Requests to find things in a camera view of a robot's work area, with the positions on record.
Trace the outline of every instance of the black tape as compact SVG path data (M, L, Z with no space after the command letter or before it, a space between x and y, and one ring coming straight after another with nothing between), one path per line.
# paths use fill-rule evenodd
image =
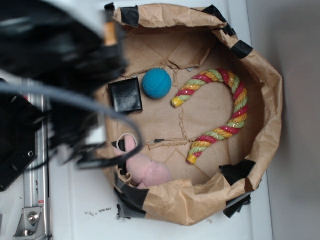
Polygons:
M254 49L246 44L244 41L238 41L232 48L231 52L236 55L238 59L244 59L247 57Z
M164 141L164 139L155 139L155 140L154 140L154 143L157 144L157 143L161 143L161 142L163 142L163 141Z
M104 5L104 10L106 10L107 12L114 12L116 10L115 4L112 2Z
M249 205L251 204L251 195L247 195L248 193L246 193L245 195L242 195L240 197L237 197L231 201L237 201L237 199L239 198L243 198L243 199L239 199L236 203L234 203L233 205L231 205L230 207L226 208L223 213L224 215L226 215L228 218L231 218L236 212L240 213L243 205Z
M218 10L218 8L216 8L214 5L211 5L211 6L207 7L202 12L217 17L223 23L227 23L227 20L221 14L221 12ZM230 26L229 23L222 30L224 31L225 34L228 34L231 37L233 35L237 34L236 31Z
M224 165L219 168L225 179L232 186L239 180L247 178L255 165L256 163L254 161L245 159L237 165ZM251 203L250 194L250 192L247 192L237 198L227 201L226 209L223 213L228 218L231 218L236 212L240 212L243 205Z
M122 7L121 9L122 22L132 27L138 27L139 25L139 8L138 6L133 7Z
M143 209L149 189L137 189L130 187L121 181L118 178L118 175L115 175L115 185L122 192L122 200L125 200L137 209Z
M255 165L256 163L254 161L245 159L237 165L224 165L220 166L219 169L228 183L232 186L237 181L248 177Z
M131 204L130 200L123 193L114 189L115 196L118 200L118 218L137 218L144 219L146 212Z
M113 141L111 144L112 144L112 146L114 146L115 148L117 147L117 142L116 142L116 141ZM119 140L118 145L119 145L119 149L120 149L121 151L123 151L123 152L126 151L126 148L125 148L125 140L123 140L123 139Z

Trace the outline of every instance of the black cable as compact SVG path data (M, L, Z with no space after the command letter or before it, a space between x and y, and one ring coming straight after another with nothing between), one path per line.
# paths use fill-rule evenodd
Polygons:
M138 128L138 126L125 115L114 111L110 107L103 106L102 104L96 102L90 97L85 95L65 90L62 88L54 87L54 86L21 86L21 85L10 85L6 83L0 82L0 93L6 94L16 94L17 92L23 94L35 94L35 95L43 95L47 98L54 100L59 103L63 103L65 105L70 105L79 109L91 111L91 112L99 112L102 113L106 117L110 117L112 119L119 120L129 125L137 135L138 146L132 151L126 153L125 155L118 156L112 159L96 159L93 161L78 161L78 166L81 169L91 169L91 168L107 168L114 165L124 164L128 159L132 158L134 155L139 153L143 148L143 137Z

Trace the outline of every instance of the toy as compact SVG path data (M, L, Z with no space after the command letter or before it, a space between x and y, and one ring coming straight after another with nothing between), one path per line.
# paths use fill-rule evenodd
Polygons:
M177 108L185 101L190 99L201 86L212 82L225 83L231 88L234 99L234 109L232 119L227 125L216 128L212 131L206 132L204 135L197 138L197 140L191 145L187 157L187 163L194 165L197 162L197 158L200 157L204 150L211 144L215 144L217 141L231 138L234 134L237 134L241 128L245 125L248 111L248 97L247 89L239 77L233 74L231 71L225 71L223 69L211 69L201 72L196 75L184 85L177 93L176 97L172 100L172 105Z
M172 81L169 74L160 68L149 70L143 80L142 88L150 98L161 99L166 96L171 89Z
M127 152L136 147L135 139L132 135L124 136L124 145ZM117 156L126 154L126 152L114 147L114 153ZM165 184L173 180L172 175L163 163L153 161L143 154L137 154L126 162L126 169L132 173L132 183L137 185L138 189L144 189L151 186Z

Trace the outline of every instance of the brown paper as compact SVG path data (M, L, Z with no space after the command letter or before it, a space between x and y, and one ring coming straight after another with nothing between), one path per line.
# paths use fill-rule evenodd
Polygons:
M115 13L120 19L119 11ZM244 59L230 51L237 36L221 28L226 24L209 14L182 6L152 4L139 6L138 28L127 27L126 56L131 63L126 77L164 68L173 81L171 91L162 99L148 98L141 91L143 112L131 114L143 133L143 153L170 169L174 181L149 187L143 205L146 217L181 225L193 225L223 210L226 202L258 188L264 172L279 146L282 113L282 78L255 50ZM196 165L186 163L191 142L201 134L226 124L232 116L233 99L224 83L201 87L178 108L171 99L193 76L208 69L225 69L245 83L249 97L248 119L243 129L229 139L208 147ZM98 99L110 105L108 87ZM117 141L127 126L109 120L108 141ZM102 156L110 153L102 151ZM256 162L246 179L230 186L219 166L237 164L243 159ZM116 167L105 174L112 184ZM122 181L130 185L130 175Z

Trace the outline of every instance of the screw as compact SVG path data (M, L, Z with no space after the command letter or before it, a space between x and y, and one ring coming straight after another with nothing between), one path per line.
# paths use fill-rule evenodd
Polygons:
M39 215L36 212L30 212L28 215L28 221L32 224L39 220Z
M12 164L11 165L11 168L14 170L14 171L16 171L16 172L18 172L19 170L18 170L18 168L17 168L17 166L16 165L14 165L14 164Z
M16 99L17 99L17 96L14 96L14 97L11 99L10 103L12 104Z
M23 230L22 231L22 236L30 236L30 230L29 229L26 229L26 230Z

